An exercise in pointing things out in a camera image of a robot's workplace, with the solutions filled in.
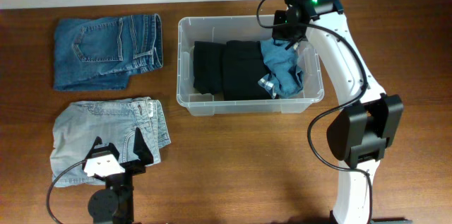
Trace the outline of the light blue jeans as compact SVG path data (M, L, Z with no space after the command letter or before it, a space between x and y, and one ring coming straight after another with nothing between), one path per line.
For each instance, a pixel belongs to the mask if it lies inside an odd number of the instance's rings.
M171 144L160 101L144 97L71 103L53 126L50 164L55 186L103 185L103 181L83 171L88 151L99 136L103 143L116 146L120 163L136 160L138 156L133 153L136 128L141 130L154 163L160 163L160 149Z

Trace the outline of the small black garment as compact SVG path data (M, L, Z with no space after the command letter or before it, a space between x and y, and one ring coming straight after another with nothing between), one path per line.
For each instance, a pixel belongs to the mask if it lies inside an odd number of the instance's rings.
M195 41L194 88L201 94L215 95L222 91L222 55L226 45Z

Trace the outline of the blue denim shirt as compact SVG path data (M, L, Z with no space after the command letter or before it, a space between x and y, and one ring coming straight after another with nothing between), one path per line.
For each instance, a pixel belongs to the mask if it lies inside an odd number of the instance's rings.
M303 90L303 70L298 66L299 55L293 47L286 49L288 45L288 41L273 38L260 41L263 63L269 73L258 84L272 99L288 99Z

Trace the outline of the dark blue jeans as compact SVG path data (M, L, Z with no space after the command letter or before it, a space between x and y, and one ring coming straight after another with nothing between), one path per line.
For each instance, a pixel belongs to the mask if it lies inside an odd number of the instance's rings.
M163 67L162 44L156 13L61 19L54 31L53 89L123 90L130 76Z

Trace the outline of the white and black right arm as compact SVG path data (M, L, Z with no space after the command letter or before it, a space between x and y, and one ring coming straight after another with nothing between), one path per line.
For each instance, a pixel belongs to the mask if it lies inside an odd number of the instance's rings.
M338 106L315 117L308 126L336 112L327 128L328 146L338 171L338 194L330 223L372 223L373 181L386 149L394 140L403 113L399 95L387 95L372 76L354 43L340 0L284 0L285 15L273 32L292 42L304 37L320 56L333 84Z

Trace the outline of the large black garment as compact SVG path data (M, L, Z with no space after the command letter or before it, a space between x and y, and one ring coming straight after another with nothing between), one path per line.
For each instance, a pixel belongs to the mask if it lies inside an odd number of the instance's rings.
M269 74L260 42L231 40L222 56L225 100L267 100L269 93L258 82Z

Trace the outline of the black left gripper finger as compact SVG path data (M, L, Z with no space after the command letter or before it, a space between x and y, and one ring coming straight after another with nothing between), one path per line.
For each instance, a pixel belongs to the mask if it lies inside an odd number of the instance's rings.
M98 136L85 159L96 163L106 163L111 160L116 162L119 159L119 151L113 143L103 143L102 139Z
M133 152L138 156L138 159L143 165L150 165L154 163L154 157L139 128L135 130Z

